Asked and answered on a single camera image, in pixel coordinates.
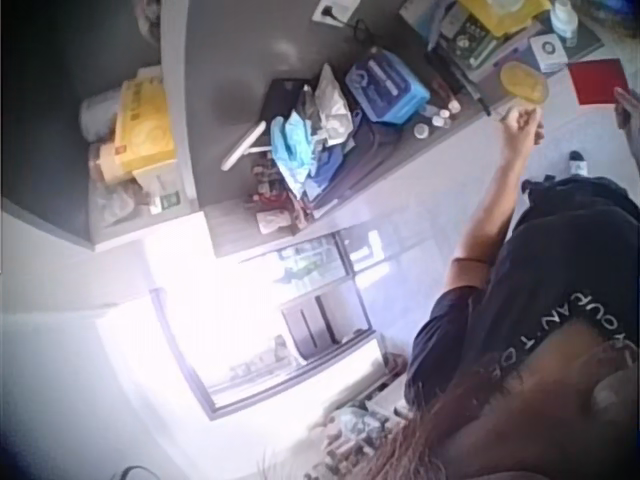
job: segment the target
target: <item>electrical outlet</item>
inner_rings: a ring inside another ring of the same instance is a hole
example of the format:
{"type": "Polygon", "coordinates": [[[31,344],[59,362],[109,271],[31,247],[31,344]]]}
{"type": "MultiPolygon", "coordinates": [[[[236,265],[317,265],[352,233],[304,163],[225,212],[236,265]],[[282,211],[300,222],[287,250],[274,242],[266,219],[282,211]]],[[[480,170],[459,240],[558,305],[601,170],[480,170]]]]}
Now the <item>electrical outlet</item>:
{"type": "Polygon", "coordinates": [[[347,23],[353,15],[353,12],[358,8],[360,0],[320,0],[316,11],[313,13],[311,19],[314,22],[327,23],[336,27],[344,27],[340,22],[336,22],[333,18],[325,17],[322,15],[322,10],[325,7],[331,7],[333,14],[343,22],[347,23]]]}

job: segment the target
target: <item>yellow box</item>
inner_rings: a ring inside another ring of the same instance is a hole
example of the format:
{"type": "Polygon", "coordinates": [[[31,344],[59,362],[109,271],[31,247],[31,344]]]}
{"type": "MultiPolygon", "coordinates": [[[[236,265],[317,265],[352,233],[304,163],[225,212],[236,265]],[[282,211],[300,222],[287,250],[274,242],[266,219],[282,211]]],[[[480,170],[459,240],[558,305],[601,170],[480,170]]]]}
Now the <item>yellow box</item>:
{"type": "Polygon", "coordinates": [[[115,158],[123,172],[175,161],[175,145],[162,78],[136,78],[122,84],[116,121],[115,158]]]}

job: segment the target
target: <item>woman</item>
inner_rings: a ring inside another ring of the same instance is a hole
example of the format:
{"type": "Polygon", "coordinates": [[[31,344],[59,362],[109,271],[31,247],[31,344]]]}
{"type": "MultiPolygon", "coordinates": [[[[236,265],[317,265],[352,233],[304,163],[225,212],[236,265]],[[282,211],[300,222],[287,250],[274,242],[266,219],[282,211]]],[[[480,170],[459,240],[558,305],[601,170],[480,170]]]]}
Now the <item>woman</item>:
{"type": "MultiPolygon", "coordinates": [[[[636,156],[638,102],[616,95],[636,156]]],[[[414,341],[415,416],[362,478],[638,478],[640,212],[607,179],[529,184],[505,242],[540,116],[502,122],[502,161],[414,341]]]]}

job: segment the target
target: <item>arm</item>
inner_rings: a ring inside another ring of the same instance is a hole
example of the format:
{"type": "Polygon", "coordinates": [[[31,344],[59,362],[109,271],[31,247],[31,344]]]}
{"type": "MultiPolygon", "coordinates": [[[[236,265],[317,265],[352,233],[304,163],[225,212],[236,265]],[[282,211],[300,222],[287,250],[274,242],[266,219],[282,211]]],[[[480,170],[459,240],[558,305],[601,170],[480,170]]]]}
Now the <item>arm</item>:
{"type": "Polygon", "coordinates": [[[614,93],[618,128],[624,130],[629,149],[640,171],[640,95],[633,90],[627,93],[621,88],[616,88],[614,93]]]}
{"type": "Polygon", "coordinates": [[[484,288],[504,243],[518,198],[520,177],[534,145],[544,138],[539,108],[511,108],[502,120],[502,160],[489,190],[467,227],[449,265],[445,290],[484,288]]]}

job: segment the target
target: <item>black cable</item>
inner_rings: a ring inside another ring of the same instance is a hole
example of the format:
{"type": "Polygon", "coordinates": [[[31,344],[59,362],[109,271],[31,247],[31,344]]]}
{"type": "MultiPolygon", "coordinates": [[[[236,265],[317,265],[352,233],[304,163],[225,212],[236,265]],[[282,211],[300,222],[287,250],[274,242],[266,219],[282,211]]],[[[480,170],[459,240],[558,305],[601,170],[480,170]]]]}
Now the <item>black cable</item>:
{"type": "Polygon", "coordinates": [[[344,25],[345,27],[349,27],[353,32],[353,38],[357,42],[362,43],[368,47],[376,44],[376,36],[373,34],[373,32],[363,19],[359,18],[355,21],[355,23],[348,23],[340,20],[338,17],[336,17],[335,13],[333,13],[333,7],[331,7],[330,5],[324,7],[322,9],[322,12],[320,12],[320,15],[322,15],[323,17],[328,17],[344,25]]]}
{"type": "Polygon", "coordinates": [[[120,474],[120,476],[118,477],[117,480],[126,480],[127,478],[129,478],[131,473],[134,472],[135,470],[142,470],[144,472],[147,472],[147,473],[153,475],[153,477],[156,478],[157,480],[160,480],[160,477],[158,475],[156,475],[154,472],[149,470],[147,467],[143,467],[142,465],[131,465],[131,466],[125,468],[122,471],[122,473],[120,474]]]}

